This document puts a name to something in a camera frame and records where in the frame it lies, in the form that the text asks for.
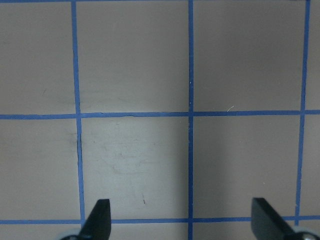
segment gray floor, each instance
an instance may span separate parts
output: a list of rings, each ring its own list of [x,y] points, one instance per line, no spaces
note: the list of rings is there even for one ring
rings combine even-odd
[[[319,0],[308,42],[304,0],[195,0],[193,38],[186,0],[12,2],[0,0],[0,239],[57,240],[99,198],[111,240],[254,240],[252,197],[320,232]]]

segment vertical blue line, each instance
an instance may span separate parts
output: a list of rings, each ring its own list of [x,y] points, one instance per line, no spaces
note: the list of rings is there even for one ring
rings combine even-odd
[[[188,131],[188,240],[194,223],[194,2],[188,0],[189,35],[189,131]]]
[[[85,198],[84,198],[84,174],[82,162],[81,146],[81,110],[80,110],[80,89],[79,89],[79,62],[78,62],[78,38],[77,38],[77,6],[76,0],[71,1],[71,19],[72,19],[72,49],[73,49],[73,78],[74,78],[74,101],[76,115],[76,143],[78,154],[78,185],[80,202],[80,220],[85,222]]]
[[[298,149],[298,166],[297,166],[297,178],[296,178],[295,215],[294,215],[294,224],[296,226],[299,225],[299,216],[300,216],[301,181],[302,181],[302,165],[303,165],[304,134],[305,134],[305,109],[306,109],[307,61],[308,61],[308,43],[309,43],[309,18],[310,18],[310,0],[306,0],[306,2],[305,2],[305,18],[304,18],[304,38],[303,38],[303,62],[302,62],[300,127],[299,127],[299,149]]]

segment gray tile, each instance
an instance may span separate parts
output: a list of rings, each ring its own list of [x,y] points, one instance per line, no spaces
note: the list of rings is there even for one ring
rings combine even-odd
[[[79,2],[82,112],[188,111],[188,2]]]
[[[294,215],[298,142],[299,116],[196,117],[194,216],[249,217],[252,197]]]
[[[78,219],[74,119],[0,120],[0,216]]]
[[[187,223],[113,224],[110,240],[188,239]]]
[[[299,221],[299,226],[307,228],[320,236],[320,220],[304,220]]]
[[[311,0],[305,104],[320,109],[320,1]]]
[[[307,115],[304,123],[301,215],[320,215],[320,116]]]
[[[79,231],[76,224],[0,224],[0,239],[10,240],[60,240],[71,234],[71,230]]]
[[[250,222],[206,222],[193,224],[194,240],[256,240]]]
[[[0,114],[74,113],[70,3],[5,3],[0,22]]]
[[[110,198],[113,219],[188,216],[188,118],[82,120],[86,214]]]
[[[304,1],[195,1],[195,110],[299,110],[304,15]]]

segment blue grid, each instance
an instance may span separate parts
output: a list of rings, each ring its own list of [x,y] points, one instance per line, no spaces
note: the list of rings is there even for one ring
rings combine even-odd
[[[80,219],[52,219],[52,220],[0,220],[0,225],[38,225],[38,224],[83,224],[85,222],[84,180],[82,162],[82,119],[85,118],[119,118],[119,117],[188,117],[188,218],[156,218],[156,219],[113,219],[113,224],[147,224],[147,223],[188,223],[188,239],[193,239],[193,223],[218,223],[218,222],[249,222],[250,217],[193,217],[193,124],[194,117],[214,116],[300,116],[298,165],[296,179],[296,208],[294,216],[284,216],[287,221],[294,221],[295,225],[301,220],[320,220],[320,215],[300,215],[301,180],[304,148],[304,124],[306,115],[320,115],[320,110],[306,110],[306,80],[309,41],[310,0],[305,0],[305,23],[303,41],[302,81],[300,110],[254,110],[254,111],[194,111],[194,26],[193,3],[188,0],[188,31],[189,31],[189,108],[188,112],[92,112],[81,113],[80,88],[79,88],[79,63],[77,40],[77,2],[90,2],[91,0],[0,0],[0,3],[43,3],[43,2],[70,2],[72,22],[72,49],[74,73],[74,100],[75,114],[0,114],[0,120],[55,120],[76,119],[77,127],[77,155],[78,155],[78,185]]]

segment black object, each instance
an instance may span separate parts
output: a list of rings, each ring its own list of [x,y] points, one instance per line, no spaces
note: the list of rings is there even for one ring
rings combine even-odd
[[[78,235],[61,240],[108,240],[111,233],[111,213],[109,199],[99,199]]]
[[[320,240],[312,232],[295,232],[264,198],[253,198],[251,229],[257,240]]]

